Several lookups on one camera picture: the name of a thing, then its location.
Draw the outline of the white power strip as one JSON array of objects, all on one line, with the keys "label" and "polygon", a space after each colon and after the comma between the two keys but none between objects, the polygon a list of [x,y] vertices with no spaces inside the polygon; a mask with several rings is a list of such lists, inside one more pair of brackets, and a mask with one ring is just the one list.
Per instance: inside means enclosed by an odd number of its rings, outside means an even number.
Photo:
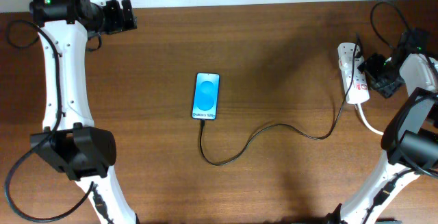
[{"label": "white power strip", "polygon": [[346,102],[356,105],[369,100],[368,83],[365,74],[358,70],[364,58],[358,57],[361,52],[359,45],[351,42],[343,42],[337,48],[339,56],[339,69],[342,74],[342,83],[346,93]]}]

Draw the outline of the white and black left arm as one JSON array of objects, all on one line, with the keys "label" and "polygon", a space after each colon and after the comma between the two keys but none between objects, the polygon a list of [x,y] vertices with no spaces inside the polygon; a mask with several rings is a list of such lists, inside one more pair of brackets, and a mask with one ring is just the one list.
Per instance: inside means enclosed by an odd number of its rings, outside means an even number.
[{"label": "white and black left arm", "polygon": [[86,90],[86,44],[103,34],[136,29],[130,0],[32,0],[40,29],[47,103],[43,131],[31,136],[37,154],[87,192],[101,223],[138,223],[116,178],[116,143],[94,126]]}]

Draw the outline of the blue Galaxy smartphone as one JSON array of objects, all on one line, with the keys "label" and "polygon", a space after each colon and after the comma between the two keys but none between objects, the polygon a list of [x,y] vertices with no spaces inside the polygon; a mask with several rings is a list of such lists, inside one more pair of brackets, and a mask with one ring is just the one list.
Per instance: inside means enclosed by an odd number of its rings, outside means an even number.
[{"label": "blue Galaxy smartphone", "polygon": [[192,118],[215,120],[218,107],[220,75],[217,73],[198,73],[192,105]]}]

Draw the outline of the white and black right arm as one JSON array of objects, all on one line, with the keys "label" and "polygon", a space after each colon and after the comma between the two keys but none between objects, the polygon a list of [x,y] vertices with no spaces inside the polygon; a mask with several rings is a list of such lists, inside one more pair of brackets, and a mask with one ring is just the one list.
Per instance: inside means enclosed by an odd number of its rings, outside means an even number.
[{"label": "white and black right arm", "polygon": [[326,215],[325,223],[378,223],[408,184],[422,175],[437,176],[437,133],[422,127],[426,121],[437,124],[437,61],[425,48],[427,39],[424,30],[406,31],[390,58],[374,54],[367,60],[354,44],[339,46],[343,81],[354,84],[349,104],[367,101],[369,90],[389,98],[402,86],[409,97],[382,133],[381,155],[371,175]]}]

